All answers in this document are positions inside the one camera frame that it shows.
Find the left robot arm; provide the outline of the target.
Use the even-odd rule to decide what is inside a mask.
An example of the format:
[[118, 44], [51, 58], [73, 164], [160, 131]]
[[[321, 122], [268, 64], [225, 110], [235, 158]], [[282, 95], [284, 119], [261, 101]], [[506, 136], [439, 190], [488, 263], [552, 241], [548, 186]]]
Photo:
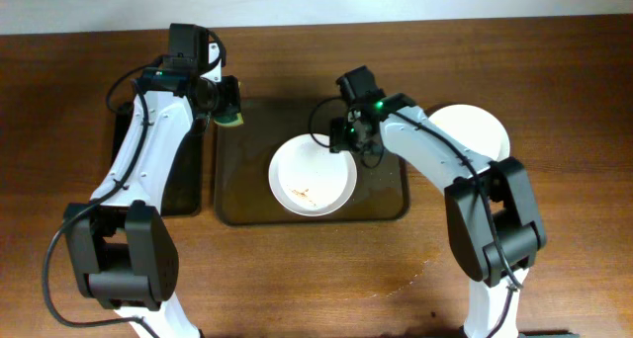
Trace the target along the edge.
[[83, 296], [140, 337], [199, 337], [175, 293], [179, 258], [163, 195], [198, 118], [241, 125], [239, 83], [155, 71], [132, 85], [132, 120], [110, 171], [88, 203], [66, 208], [61, 232]]

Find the white plate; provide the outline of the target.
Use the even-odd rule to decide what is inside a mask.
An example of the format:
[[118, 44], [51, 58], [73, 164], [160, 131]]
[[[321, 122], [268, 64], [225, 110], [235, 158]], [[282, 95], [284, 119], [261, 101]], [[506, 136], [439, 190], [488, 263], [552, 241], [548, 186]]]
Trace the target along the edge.
[[510, 156], [510, 140], [509, 135], [504, 126], [500, 126], [499, 131], [499, 153], [497, 161], [502, 161]]
[[497, 161], [503, 124], [488, 111], [465, 104], [450, 105], [432, 113], [429, 120], [466, 147]]
[[323, 134], [302, 134], [288, 139], [273, 154], [268, 184], [286, 210], [307, 217], [338, 211], [351, 199], [357, 184], [357, 167], [348, 152], [332, 153], [321, 144]]

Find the white plate bottom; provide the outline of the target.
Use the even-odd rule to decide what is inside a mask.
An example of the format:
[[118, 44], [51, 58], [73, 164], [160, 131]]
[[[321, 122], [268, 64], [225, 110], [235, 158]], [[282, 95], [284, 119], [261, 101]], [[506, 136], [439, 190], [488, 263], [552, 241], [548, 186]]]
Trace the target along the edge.
[[450, 105], [432, 113], [429, 120], [466, 147], [497, 161], [503, 124], [488, 111], [465, 104]]

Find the white plate top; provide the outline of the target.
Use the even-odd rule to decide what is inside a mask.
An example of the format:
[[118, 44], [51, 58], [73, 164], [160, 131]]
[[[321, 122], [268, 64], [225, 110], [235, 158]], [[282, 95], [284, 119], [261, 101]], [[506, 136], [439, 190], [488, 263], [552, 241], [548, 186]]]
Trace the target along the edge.
[[332, 153], [321, 144], [323, 134], [302, 134], [288, 139], [273, 154], [268, 184], [286, 210], [307, 217], [338, 211], [351, 199], [357, 184], [357, 167], [348, 152]]

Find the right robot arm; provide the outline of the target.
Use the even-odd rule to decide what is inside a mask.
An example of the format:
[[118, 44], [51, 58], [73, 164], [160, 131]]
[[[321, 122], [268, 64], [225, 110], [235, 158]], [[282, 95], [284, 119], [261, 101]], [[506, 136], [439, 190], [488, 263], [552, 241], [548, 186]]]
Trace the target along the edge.
[[470, 280], [462, 335], [519, 336], [519, 296], [547, 242], [525, 167], [461, 143], [404, 94], [374, 91], [343, 101], [344, 116], [329, 126], [330, 152], [388, 151], [442, 192], [450, 248]]

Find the green yellow sponge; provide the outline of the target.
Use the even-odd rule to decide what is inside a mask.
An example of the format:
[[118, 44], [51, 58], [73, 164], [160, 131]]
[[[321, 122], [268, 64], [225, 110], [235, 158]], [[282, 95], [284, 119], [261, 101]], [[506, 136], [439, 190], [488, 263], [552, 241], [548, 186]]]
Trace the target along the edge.
[[241, 96], [236, 79], [225, 78], [218, 84], [218, 97], [212, 119], [220, 127], [238, 127], [243, 124]]

